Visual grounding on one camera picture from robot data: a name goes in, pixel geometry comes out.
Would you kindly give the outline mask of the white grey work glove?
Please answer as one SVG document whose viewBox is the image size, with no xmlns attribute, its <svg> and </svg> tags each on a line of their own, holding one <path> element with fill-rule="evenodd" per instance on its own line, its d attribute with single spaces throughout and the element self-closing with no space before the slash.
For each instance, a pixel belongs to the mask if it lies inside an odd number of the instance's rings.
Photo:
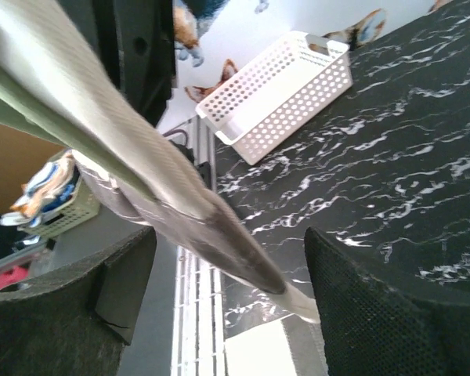
<svg viewBox="0 0 470 376">
<path fill-rule="evenodd" d="M 287 281 L 191 162 L 131 107 L 55 1 L 0 1 L 0 124 L 71 148 L 113 212 L 319 322 L 316 301 Z"/>
</svg>

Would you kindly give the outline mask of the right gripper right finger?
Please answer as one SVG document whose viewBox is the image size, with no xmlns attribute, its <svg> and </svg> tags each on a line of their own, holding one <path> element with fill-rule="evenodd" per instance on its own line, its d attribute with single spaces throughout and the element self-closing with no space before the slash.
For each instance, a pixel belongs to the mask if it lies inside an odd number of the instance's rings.
<svg viewBox="0 0 470 376">
<path fill-rule="evenodd" d="M 331 375 L 470 375 L 470 292 L 309 227 L 305 258 Z"/>
</svg>

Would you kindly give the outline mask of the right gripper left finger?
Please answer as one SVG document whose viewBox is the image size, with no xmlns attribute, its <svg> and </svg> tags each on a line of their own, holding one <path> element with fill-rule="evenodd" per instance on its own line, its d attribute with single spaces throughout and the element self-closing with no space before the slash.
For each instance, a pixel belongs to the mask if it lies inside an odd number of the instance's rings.
<svg viewBox="0 0 470 376">
<path fill-rule="evenodd" d="M 0 291 L 0 375 L 116 375 L 156 247 L 146 227 L 24 289 Z"/>
</svg>

